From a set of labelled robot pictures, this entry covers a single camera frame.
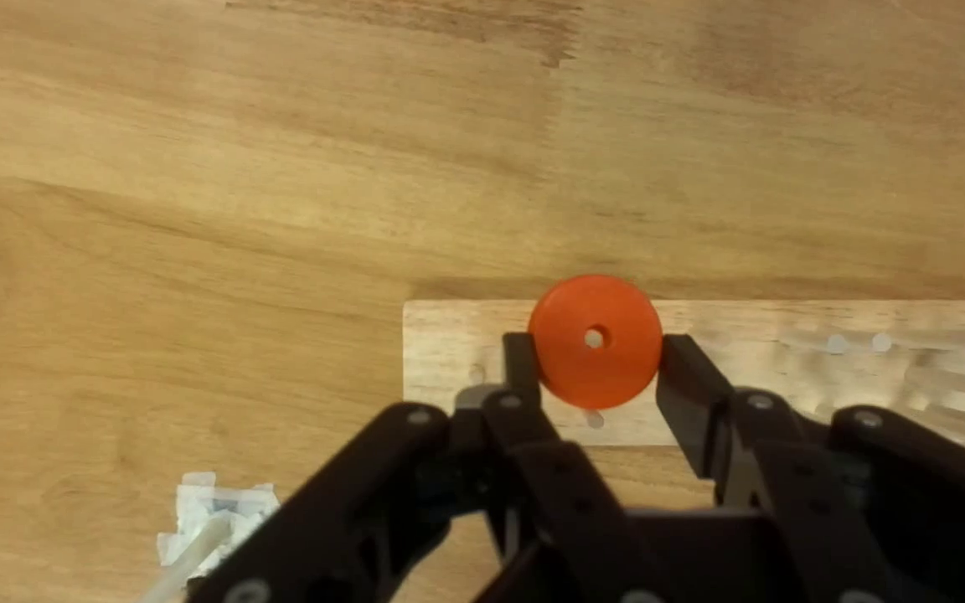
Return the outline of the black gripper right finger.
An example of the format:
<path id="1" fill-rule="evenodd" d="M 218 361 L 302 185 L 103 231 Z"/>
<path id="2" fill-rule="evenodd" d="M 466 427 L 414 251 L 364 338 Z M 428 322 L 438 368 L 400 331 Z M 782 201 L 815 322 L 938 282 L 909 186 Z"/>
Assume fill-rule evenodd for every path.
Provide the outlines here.
<path id="1" fill-rule="evenodd" d="M 806 418 L 687 333 L 655 408 L 713 485 L 654 523 L 669 603 L 965 603 L 965 445 L 874 406 Z"/>

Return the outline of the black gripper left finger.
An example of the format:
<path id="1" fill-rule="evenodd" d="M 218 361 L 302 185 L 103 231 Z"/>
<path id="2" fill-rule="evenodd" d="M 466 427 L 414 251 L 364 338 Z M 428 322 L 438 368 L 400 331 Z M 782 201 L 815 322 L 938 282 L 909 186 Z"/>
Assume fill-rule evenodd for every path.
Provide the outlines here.
<path id="1" fill-rule="evenodd" d="M 478 603 L 663 603 L 632 520 L 543 416 L 535 340 L 508 331 L 504 365 L 451 412 L 382 408 L 184 603 L 390 603 L 458 515 L 481 515 L 498 556 Z"/>

